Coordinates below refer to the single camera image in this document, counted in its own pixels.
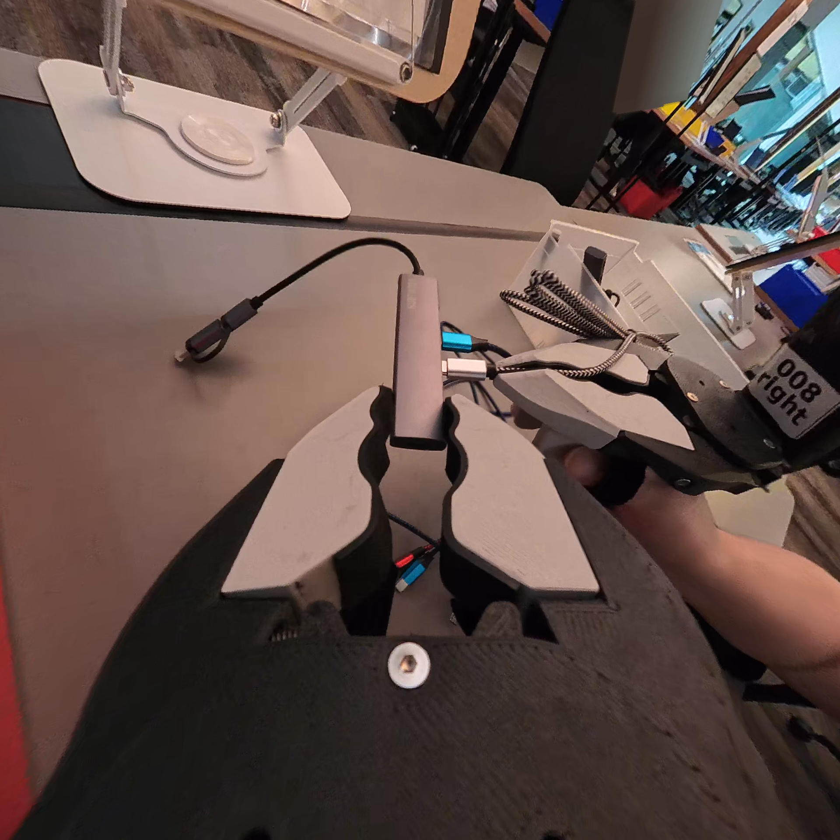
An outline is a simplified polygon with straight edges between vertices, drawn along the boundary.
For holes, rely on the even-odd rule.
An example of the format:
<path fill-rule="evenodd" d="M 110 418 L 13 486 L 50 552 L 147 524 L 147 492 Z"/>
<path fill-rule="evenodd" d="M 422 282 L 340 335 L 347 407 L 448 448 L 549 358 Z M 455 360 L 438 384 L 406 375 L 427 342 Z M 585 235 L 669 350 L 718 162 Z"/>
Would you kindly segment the person's right hand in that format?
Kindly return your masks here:
<path fill-rule="evenodd" d="M 591 494 L 618 470 L 620 462 L 580 444 L 553 446 L 549 454 Z M 717 549 L 720 533 L 705 498 L 680 493 L 650 468 L 632 498 L 607 509 L 659 564 L 703 557 Z"/>

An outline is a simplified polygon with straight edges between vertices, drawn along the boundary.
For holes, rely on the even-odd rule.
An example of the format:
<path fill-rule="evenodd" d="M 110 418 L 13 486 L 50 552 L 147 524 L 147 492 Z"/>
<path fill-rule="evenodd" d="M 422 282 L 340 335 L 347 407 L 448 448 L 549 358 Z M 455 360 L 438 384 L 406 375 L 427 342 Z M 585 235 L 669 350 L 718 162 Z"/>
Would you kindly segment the grey usb hub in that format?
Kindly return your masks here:
<path fill-rule="evenodd" d="M 401 274 L 397 280 L 392 446 L 428 451 L 445 449 L 438 282 L 424 274 L 421 263 L 410 248 L 392 238 L 362 237 L 327 250 L 274 286 L 245 298 L 195 332 L 175 352 L 174 361 L 178 364 L 185 361 L 202 364 L 212 360 L 222 352 L 231 334 L 251 320 L 269 299 L 332 259 L 366 247 L 394 250 L 406 257 L 412 268 L 410 273 Z"/>

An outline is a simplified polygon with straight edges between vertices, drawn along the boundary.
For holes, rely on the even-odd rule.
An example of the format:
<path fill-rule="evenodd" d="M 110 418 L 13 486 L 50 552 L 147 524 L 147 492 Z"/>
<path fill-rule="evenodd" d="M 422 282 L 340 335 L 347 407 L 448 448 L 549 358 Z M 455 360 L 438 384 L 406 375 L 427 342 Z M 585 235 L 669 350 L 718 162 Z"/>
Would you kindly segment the instruction board stand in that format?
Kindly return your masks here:
<path fill-rule="evenodd" d="M 700 240 L 689 244 L 721 292 L 701 303 L 727 340 L 744 350 L 756 340 L 753 322 L 764 315 L 788 333 L 793 324 L 766 298 L 758 286 L 778 268 L 803 270 L 828 294 L 838 288 L 838 230 L 815 228 L 810 234 L 766 240 L 741 229 L 700 224 Z"/>
<path fill-rule="evenodd" d="M 276 111 L 132 77 L 120 68 L 124 1 L 102 3 L 100 67 L 47 59 L 38 77 L 71 159 L 122 200 L 340 222 L 351 205 L 301 127 L 348 79 L 410 102 L 463 66 L 479 1 L 163 2 L 304 60 L 314 73 Z"/>

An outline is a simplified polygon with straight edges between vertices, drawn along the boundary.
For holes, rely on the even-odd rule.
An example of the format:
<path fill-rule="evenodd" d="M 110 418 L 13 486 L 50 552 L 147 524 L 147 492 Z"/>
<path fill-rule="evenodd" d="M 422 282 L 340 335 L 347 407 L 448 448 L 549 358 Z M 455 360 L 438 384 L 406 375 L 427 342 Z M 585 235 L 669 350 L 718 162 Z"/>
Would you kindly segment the black cabinet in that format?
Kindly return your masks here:
<path fill-rule="evenodd" d="M 587 183 L 615 118 L 614 100 L 634 1 L 566 1 L 501 168 L 570 206 Z"/>

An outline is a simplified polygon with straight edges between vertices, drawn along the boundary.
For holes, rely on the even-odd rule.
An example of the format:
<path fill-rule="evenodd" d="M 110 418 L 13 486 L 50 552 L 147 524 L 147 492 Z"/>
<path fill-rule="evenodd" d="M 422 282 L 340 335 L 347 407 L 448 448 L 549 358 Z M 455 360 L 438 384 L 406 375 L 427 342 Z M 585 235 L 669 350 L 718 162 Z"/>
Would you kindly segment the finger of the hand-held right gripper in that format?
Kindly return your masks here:
<path fill-rule="evenodd" d="M 496 388 L 570 443 L 602 449 L 620 433 L 693 451 L 686 427 L 650 395 L 618 394 L 561 374 L 498 374 Z"/>
<path fill-rule="evenodd" d="M 582 371 L 608 361 L 621 347 L 621 341 L 574 341 L 555 344 L 515 354 L 497 363 L 497 370 L 525 367 L 540 369 L 557 364 L 564 371 Z M 592 381 L 604 387 L 647 387 L 652 373 L 669 358 L 671 352 L 647 342 L 634 341 L 621 359 Z"/>

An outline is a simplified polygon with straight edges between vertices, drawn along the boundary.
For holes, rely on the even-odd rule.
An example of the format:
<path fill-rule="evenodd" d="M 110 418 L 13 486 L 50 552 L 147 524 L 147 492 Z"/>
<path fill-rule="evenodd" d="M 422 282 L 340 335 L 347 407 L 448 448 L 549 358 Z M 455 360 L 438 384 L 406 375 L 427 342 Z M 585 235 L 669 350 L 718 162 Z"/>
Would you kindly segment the blue plastic bin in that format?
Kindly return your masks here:
<path fill-rule="evenodd" d="M 802 329 L 824 308 L 825 294 L 806 273 L 789 264 L 778 268 L 758 286 L 760 291 L 793 324 Z"/>

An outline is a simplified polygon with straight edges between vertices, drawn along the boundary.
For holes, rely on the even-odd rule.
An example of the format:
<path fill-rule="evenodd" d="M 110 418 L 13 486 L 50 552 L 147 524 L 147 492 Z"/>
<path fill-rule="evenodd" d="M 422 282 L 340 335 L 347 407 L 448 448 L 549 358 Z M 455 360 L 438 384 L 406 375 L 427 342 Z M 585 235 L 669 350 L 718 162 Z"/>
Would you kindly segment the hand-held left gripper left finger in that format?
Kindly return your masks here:
<path fill-rule="evenodd" d="M 396 567 L 381 483 L 393 415 L 392 390 L 374 386 L 294 445 L 248 528 L 224 596 L 391 612 Z"/>

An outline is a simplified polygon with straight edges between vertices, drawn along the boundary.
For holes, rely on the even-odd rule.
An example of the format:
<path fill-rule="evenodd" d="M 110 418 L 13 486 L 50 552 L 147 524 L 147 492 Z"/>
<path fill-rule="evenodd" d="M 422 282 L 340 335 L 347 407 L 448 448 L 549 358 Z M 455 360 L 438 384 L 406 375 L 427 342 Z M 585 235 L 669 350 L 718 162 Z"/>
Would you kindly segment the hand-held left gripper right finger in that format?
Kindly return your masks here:
<path fill-rule="evenodd" d="M 597 598 L 601 586 L 540 452 L 462 395 L 446 399 L 444 420 L 451 487 L 440 576 L 448 592 L 474 606 Z"/>

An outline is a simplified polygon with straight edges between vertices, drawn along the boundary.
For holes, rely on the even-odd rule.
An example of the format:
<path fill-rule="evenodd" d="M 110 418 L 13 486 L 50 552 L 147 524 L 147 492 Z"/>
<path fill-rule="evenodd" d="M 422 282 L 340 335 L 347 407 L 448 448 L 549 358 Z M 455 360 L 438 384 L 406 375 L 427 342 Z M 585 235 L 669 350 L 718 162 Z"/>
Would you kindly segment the clear plastic bin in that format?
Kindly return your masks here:
<path fill-rule="evenodd" d="M 545 279 L 563 282 L 624 329 L 668 342 L 679 336 L 677 316 L 666 309 L 670 288 L 654 263 L 640 258 L 633 239 L 552 222 L 511 288 L 500 294 L 537 349 L 578 339 L 545 321 L 554 315 L 540 295 Z"/>

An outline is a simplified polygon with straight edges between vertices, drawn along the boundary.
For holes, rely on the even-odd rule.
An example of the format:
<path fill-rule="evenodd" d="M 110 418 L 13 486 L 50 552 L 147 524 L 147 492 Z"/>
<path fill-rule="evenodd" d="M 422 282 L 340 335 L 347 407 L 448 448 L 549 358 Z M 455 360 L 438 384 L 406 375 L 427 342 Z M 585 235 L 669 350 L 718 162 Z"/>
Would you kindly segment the person's right forearm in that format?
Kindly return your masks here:
<path fill-rule="evenodd" d="M 839 583 L 815 563 L 701 528 L 635 530 L 684 600 L 726 641 L 839 716 Z"/>

